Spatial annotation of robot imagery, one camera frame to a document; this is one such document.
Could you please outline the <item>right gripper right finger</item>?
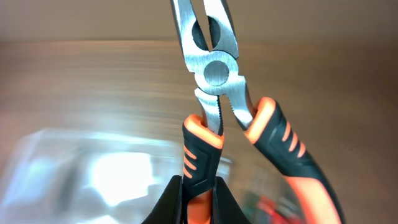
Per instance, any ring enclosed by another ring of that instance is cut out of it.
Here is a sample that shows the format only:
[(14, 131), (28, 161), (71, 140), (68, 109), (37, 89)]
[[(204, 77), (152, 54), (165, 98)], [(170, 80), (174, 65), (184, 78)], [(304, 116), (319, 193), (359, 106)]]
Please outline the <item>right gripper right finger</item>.
[(211, 224), (251, 224), (222, 177), (213, 188)]

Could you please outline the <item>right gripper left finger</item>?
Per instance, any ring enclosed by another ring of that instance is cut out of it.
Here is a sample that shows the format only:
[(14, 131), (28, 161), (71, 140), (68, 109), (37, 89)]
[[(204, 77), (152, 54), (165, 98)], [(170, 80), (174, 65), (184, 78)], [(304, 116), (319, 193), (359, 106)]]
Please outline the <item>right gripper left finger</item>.
[(184, 224), (187, 203), (182, 176), (174, 175), (142, 224)]

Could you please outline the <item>orange black needle-nose pliers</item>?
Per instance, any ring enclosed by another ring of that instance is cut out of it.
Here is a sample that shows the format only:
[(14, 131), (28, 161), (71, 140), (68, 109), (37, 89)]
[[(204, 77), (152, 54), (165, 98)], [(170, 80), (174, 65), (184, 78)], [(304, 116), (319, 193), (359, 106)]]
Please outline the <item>orange black needle-nose pliers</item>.
[(185, 65), (193, 73), (202, 115), (182, 126), (182, 184), (187, 203), (184, 223), (211, 223), (216, 171), (224, 147), (220, 97), (225, 96), (248, 141), (283, 175), (298, 198), (307, 223), (343, 223), (329, 181), (299, 139), (276, 100), (253, 104), (239, 73), (239, 48), (226, 1), (205, 1), (211, 43), (207, 44), (190, 0), (172, 0), (172, 12)]

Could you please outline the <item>clear plastic container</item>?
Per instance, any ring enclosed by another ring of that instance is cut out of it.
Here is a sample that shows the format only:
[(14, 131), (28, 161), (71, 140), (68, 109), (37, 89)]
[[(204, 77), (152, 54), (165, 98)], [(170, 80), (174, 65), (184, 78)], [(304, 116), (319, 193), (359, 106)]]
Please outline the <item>clear plastic container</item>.
[(176, 142), (43, 129), (6, 163), (1, 222), (142, 223), (182, 167)]

